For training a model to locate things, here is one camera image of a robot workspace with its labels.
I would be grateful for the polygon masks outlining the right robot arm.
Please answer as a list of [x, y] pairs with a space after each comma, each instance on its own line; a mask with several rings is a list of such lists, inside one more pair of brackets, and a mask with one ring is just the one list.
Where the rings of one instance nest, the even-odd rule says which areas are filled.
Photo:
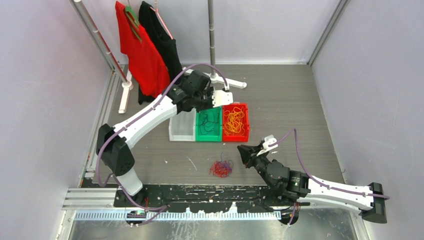
[[262, 178], [272, 200], [283, 205], [292, 203], [333, 205], [355, 212], [364, 221], [386, 224], [386, 200], [382, 184], [372, 182], [365, 186], [327, 181], [291, 170], [276, 159], [269, 160], [258, 146], [238, 145], [237, 150], [245, 168], [253, 168]]

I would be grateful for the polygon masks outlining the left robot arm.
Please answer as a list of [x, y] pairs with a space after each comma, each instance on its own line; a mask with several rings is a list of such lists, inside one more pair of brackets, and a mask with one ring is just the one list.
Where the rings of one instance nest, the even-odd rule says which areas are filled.
[[162, 122], [181, 112], [215, 107], [215, 89], [209, 76], [199, 70], [181, 73], [145, 108], [120, 123], [103, 124], [97, 132], [95, 153], [126, 193], [126, 200], [141, 206], [146, 200], [144, 185], [135, 170], [132, 148]]

